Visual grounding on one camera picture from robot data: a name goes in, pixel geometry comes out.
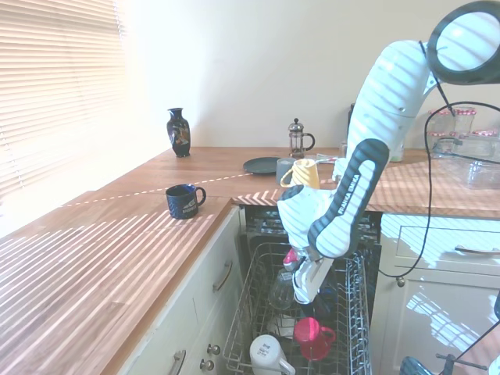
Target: dishwasher rack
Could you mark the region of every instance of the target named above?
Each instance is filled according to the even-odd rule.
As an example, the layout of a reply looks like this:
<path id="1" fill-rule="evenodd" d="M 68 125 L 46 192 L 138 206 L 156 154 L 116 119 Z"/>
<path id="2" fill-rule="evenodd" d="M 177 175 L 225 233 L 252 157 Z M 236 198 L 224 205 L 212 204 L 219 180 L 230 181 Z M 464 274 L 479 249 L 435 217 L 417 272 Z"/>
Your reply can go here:
<path id="1" fill-rule="evenodd" d="M 288 243 L 260 244 L 253 256 L 223 350 L 227 368 L 234 374 L 253 374 L 249 358 L 250 344 L 261 334 L 272 334 L 281 344 L 287 361 L 297 375 L 370 375 L 369 320 L 363 258 L 338 259 L 322 293 L 329 306 L 327 318 L 318 319 L 332 328 L 337 339 L 327 357 L 308 362 L 293 340 L 295 322 L 305 317 L 294 302 L 290 309 L 276 310 L 268 303 L 268 293 L 277 273 L 283 268 Z"/>

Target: french press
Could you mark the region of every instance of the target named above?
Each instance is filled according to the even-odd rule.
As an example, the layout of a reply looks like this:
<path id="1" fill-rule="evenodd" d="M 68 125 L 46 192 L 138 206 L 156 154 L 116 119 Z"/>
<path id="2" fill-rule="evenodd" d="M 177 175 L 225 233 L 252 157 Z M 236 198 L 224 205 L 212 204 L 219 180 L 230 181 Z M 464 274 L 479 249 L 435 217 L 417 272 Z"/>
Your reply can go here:
<path id="1" fill-rule="evenodd" d="M 294 122 L 288 127 L 290 136 L 290 156 L 296 159 L 302 159 L 304 157 L 304 151 L 309 151 L 314 147 L 316 140 L 314 136 L 310 133 L 304 133 L 304 125 L 299 123 L 298 119 L 294 119 Z M 304 148 L 304 137 L 311 137 L 312 143 L 308 148 Z"/>

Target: franka emika logo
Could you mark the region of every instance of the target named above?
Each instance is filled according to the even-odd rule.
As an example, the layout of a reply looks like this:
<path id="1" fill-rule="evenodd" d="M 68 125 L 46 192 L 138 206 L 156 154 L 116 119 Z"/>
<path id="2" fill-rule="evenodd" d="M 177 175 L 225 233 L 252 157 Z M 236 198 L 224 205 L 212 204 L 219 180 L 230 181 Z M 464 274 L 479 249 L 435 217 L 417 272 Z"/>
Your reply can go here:
<path id="1" fill-rule="evenodd" d="M 349 184 L 349 188 L 347 189 L 347 192 L 345 193 L 344 199 L 342 199 L 341 206 L 339 207 L 339 209 L 337 211 L 337 213 L 339 215 L 343 215 L 344 214 L 345 208 L 349 204 L 349 201 L 351 200 L 351 197 L 352 197 L 352 192 L 354 191 L 354 189 L 356 189 L 356 186 L 358 185 L 358 182 L 359 182 L 359 174 L 355 174 L 352 177 L 352 181 Z"/>

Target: silver handle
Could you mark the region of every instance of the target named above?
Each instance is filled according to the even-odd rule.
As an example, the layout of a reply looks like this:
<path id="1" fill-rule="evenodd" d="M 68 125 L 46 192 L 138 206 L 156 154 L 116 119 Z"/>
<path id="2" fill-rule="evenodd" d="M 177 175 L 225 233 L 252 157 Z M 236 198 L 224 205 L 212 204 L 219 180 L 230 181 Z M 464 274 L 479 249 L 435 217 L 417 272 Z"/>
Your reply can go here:
<path id="1" fill-rule="evenodd" d="M 220 354 L 220 346 L 219 345 L 211 346 L 211 344 L 209 344 L 209 347 L 206 349 L 206 352 L 209 354 L 219 355 Z"/>
<path id="2" fill-rule="evenodd" d="M 224 268 L 227 268 L 227 272 L 224 274 L 223 278 L 218 282 L 215 283 L 212 286 L 212 291 L 215 293 L 216 291 L 219 291 L 221 287 L 226 283 L 227 278 L 229 277 L 229 274 L 231 273 L 231 270 L 233 269 L 233 261 L 228 260 L 226 264 L 224 264 Z"/>
<path id="3" fill-rule="evenodd" d="M 170 369 L 169 375 L 179 375 L 180 369 L 182 369 L 182 365 L 184 365 L 185 358 L 185 350 L 180 350 L 173 355 L 174 362 L 172 365 L 172 369 Z"/>
<path id="4" fill-rule="evenodd" d="M 492 251 L 489 252 L 488 250 L 473 250 L 473 249 L 470 249 L 470 248 L 464 248 L 461 245 L 456 245 L 455 246 L 455 250 L 457 252 L 468 252 L 469 254 L 500 255 L 500 250 L 498 250 L 497 248 L 493 248 Z"/>
<path id="5" fill-rule="evenodd" d="M 216 364 L 213 361 L 206 361 L 202 359 L 200 362 L 200 370 L 212 371 L 215 368 Z"/>

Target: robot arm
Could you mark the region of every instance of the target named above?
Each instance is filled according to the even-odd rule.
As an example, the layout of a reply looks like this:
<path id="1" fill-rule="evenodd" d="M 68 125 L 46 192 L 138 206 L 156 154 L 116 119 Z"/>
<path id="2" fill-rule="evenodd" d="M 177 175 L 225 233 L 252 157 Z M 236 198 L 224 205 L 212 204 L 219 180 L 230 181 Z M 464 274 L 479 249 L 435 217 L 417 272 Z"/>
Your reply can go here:
<path id="1" fill-rule="evenodd" d="M 357 228 L 391 152 L 403 141 L 436 76 L 451 84 L 500 82 L 500 2 L 480 1 L 448 14 L 428 43 L 387 46 L 363 84 L 351 118 L 347 167 L 334 191 L 298 185 L 278 201 L 295 251 L 295 299 L 310 303 L 333 259 L 351 254 Z"/>

